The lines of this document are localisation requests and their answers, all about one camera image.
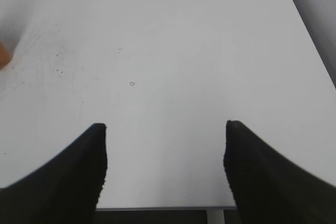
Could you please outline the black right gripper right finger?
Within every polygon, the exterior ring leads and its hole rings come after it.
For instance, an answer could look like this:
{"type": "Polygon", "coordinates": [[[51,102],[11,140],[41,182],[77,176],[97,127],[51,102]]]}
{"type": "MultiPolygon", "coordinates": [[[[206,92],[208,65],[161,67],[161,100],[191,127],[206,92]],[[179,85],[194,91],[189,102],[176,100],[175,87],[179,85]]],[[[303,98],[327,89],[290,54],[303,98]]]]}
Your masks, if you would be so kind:
{"type": "Polygon", "coordinates": [[[335,223],[335,186],[227,121],[225,174],[242,223],[335,223]]]}

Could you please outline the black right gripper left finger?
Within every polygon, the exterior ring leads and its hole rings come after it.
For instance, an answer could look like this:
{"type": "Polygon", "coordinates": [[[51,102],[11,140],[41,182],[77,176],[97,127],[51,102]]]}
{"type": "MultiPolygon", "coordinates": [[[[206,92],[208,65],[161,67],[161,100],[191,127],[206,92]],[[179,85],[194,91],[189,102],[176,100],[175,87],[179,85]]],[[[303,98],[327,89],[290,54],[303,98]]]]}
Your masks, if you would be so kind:
{"type": "Polygon", "coordinates": [[[39,169],[1,189],[1,223],[93,223],[108,167],[106,128],[91,125],[39,169]]]}

